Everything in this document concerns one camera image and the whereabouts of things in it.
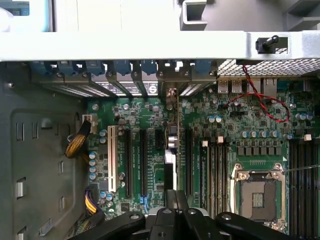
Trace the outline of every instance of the rectangular cutout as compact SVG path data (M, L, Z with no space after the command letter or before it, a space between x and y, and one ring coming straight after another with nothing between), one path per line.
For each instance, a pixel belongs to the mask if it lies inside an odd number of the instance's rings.
M25 140L25 124L24 123L17 123L16 124L16 141L24 141Z
M32 123L32 139L39 138L38 123Z
M27 194L26 178L20 178L16 181L16 199L22 198Z

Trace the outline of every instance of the green circuit board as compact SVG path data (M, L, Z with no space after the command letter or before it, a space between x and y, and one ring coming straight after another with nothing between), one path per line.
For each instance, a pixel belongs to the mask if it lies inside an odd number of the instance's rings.
M320 180L318 170L282 172L291 167L320 162L317 142L320 118L315 108L319 100L314 92L303 91L299 87L293 91L291 86L294 84L293 81L278 81L277 84L276 97L290 111L289 121L282 123L266 116L252 96L222 107L238 95L219 94L212 89L193 97L179 98L172 110L167 108L165 99L156 97L90 100L88 114L97 115L98 119L97 134L91 134L88 140L89 151L97 155L96 178L91 179L90 183L97 185L98 192L109 192L106 189L108 141L101 143L99 131L107 130L108 126L123 126L125 130L130 130L132 141L129 181L119 181L117 191L111 193L111 201L98 197L107 218L126 211L147 215L149 209L164 205L166 139L170 134L168 126L176 124L179 140L177 189L185 191L189 205L206 209L213 218L220 212L233 211L288 234L313 231L307 225L295 227L298 221L294 217L297 215L297 204L294 205L290 198L299 202L303 200L303 195L307 195L312 201L317 201L313 210L320 216L320 196L316 190L319 187L308 185L311 176ZM281 104L266 104L268 111L276 118L286 118L286 109ZM145 130L147 141L144 195L141 130ZM117 172L124 173L124 179L128 171L126 137L125 134L117 137ZM295 157L300 152L306 154ZM128 183L131 183L129 194ZM307 189L313 187L314 192L297 192L295 186L298 184ZM301 211L301 218L308 214L307 202Z

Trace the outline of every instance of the ram slot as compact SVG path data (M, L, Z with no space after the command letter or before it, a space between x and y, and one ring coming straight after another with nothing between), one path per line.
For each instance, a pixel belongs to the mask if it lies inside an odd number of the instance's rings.
M134 186L134 178L133 178L133 154L132 154L132 132L130 129L124 130L124 157L125 157L125 167L126 167L126 175L125 175L125 194L128 198L133 195L133 186Z
M140 196L145 197L148 191L148 138L147 130L140 129Z
M186 164L186 175L185 175L185 195L191 196L194 194L193 190L193 131L192 129L186 129L184 131L185 138L185 164Z
M297 147L298 144L296 141L292 140L289 144L289 168L297 168ZM297 188L297 172L289 172L289 232L292 236L298 236L298 188Z

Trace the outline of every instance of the blue clip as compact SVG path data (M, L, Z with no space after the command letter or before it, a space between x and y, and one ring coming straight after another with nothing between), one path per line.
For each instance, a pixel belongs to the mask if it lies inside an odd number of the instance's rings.
M105 74L106 68L102 61L85 61L86 69L89 73L92 73L96 76Z
M125 76L125 75L131 73L130 61L128 61L128 60L116 60L116 61L113 61L113 63L114 63L115 71L117 73L121 74L122 76Z
M143 61L141 61L141 69L147 75L155 74L157 72L156 61L153 61L153 60L143 60Z
M67 76L79 74L79 67L76 61L58 61L59 71Z
M211 71L211 60L209 59L196 60L195 71L198 74L208 74Z
M50 65L50 62L46 61L32 61L30 63L31 69L36 71L38 74L41 75L52 75L53 74L53 68Z

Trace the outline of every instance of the metal frame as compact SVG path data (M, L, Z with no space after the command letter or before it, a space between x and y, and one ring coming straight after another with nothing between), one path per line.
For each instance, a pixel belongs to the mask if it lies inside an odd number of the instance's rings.
M0 61L161 60L161 59L320 59L320 31L113 32L104 37L81 32L0 33ZM288 38L287 54L258 54L258 38Z

